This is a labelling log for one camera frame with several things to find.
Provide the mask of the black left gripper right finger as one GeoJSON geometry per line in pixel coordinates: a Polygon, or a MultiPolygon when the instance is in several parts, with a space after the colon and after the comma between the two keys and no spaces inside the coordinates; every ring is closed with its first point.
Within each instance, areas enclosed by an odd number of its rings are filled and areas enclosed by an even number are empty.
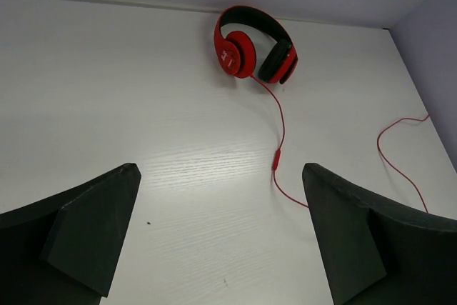
{"type": "Polygon", "coordinates": [[[357,186],[316,163],[302,172],[335,304],[455,304],[456,220],[357,186]]]}

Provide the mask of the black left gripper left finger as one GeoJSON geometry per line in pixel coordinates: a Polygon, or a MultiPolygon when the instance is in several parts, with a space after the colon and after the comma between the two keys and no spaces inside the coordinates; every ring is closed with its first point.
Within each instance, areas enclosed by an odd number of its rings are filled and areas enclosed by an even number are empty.
{"type": "Polygon", "coordinates": [[[109,295],[141,181],[128,163],[1,214],[2,304],[99,304],[109,295]]]}

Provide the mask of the red black headphones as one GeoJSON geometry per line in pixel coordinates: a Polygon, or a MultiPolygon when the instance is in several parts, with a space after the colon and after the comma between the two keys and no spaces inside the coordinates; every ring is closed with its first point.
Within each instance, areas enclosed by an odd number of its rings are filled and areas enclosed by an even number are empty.
{"type": "Polygon", "coordinates": [[[214,46],[221,68],[239,79],[253,76],[256,49],[242,31],[223,36],[221,28],[242,24],[270,36],[276,43],[258,70],[258,78],[267,84],[285,84],[298,63],[295,46],[287,31],[272,16],[250,6],[232,6],[219,17],[214,29],[214,46]]]}

